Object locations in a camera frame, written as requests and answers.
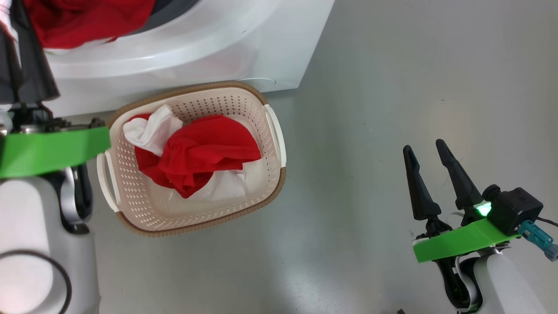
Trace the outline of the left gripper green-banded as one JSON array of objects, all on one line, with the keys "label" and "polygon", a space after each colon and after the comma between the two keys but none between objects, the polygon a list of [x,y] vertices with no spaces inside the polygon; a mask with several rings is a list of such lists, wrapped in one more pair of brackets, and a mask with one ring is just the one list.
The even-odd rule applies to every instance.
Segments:
[{"label": "left gripper green-banded", "polygon": [[13,0],[11,22],[0,33],[1,163],[0,177],[33,177],[77,167],[110,148],[109,129],[94,118],[73,124],[56,118],[42,103],[60,97],[50,65],[24,1]]}]

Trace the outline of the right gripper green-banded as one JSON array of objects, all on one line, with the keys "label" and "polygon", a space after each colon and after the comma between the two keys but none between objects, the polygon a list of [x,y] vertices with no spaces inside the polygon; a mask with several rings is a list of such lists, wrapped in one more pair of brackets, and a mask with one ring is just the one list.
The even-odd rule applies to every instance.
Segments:
[{"label": "right gripper green-banded", "polygon": [[[441,163],[446,167],[455,192],[457,209],[474,207],[474,214],[480,220],[469,223],[456,230],[421,240],[413,240],[413,252],[417,262],[431,262],[437,259],[465,255],[518,237],[518,234],[506,236],[487,219],[490,205],[478,205],[483,202],[480,191],[476,188],[461,163],[456,159],[444,140],[436,141],[436,148]],[[420,175],[420,164],[410,145],[403,147],[403,159],[406,167],[407,185],[410,193],[413,218],[417,221],[438,217],[441,208],[432,200]]]}]

